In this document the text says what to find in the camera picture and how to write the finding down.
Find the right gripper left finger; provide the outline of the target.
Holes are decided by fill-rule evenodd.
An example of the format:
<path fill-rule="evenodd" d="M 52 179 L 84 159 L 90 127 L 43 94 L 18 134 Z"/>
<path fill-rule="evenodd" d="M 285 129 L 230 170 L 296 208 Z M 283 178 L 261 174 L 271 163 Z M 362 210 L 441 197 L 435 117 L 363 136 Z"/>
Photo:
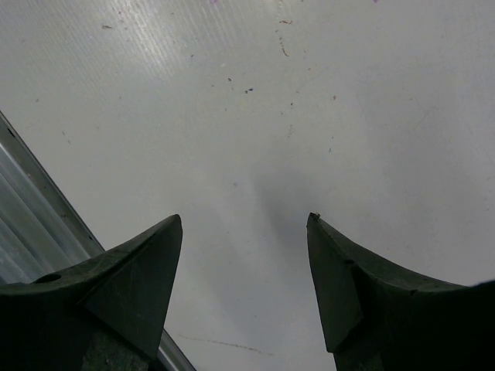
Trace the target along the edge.
<path fill-rule="evenodd" d="M 146 370 L 157 358 L 182 245 L 170 216 L 30 284 L 1 288 L 3 370 Z"/>

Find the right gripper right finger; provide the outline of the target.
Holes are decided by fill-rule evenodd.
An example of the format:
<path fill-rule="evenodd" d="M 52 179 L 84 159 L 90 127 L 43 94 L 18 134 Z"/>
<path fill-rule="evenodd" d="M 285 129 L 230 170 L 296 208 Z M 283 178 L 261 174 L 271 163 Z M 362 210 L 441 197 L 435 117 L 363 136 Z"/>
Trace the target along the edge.
<path fill-rule="evenodd" d="M 492 370 L 494 283 L 462 286 L 402 267 L 311 213 L 309 265 L 339 370 Z"/>

